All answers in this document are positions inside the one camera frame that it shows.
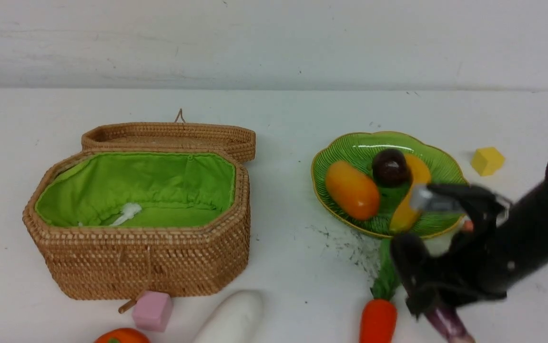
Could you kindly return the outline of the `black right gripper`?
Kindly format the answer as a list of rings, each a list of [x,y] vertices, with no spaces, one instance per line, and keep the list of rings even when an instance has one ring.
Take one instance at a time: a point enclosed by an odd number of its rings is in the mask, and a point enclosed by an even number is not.
[[[486,239],[507,215],[511,202],[500,202],[497,194],[481,185],[426,184],[431,191],[458,200],[472,222],[474,232],[454,234],[449,248],[433,256],[415,232],[395,235],[390,257],[407,293],[406,306],[420,317],[438,306],[460,308],[477,302],[501,301],[506,291],[488,290],[477,280],[477,263],[485,262]]]

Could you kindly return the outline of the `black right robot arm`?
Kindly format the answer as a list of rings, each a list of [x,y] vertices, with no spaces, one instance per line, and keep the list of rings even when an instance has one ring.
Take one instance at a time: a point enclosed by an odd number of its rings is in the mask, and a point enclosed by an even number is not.
[[[544,180],[515,203],[476,184],[419,184],[410,206],[459,213],[474,230],[459,232],[448,251],[432,256],[417,234],[393,237],[390,258],[415,317],[501,301],[514,284],[548,263],[548,163]]]

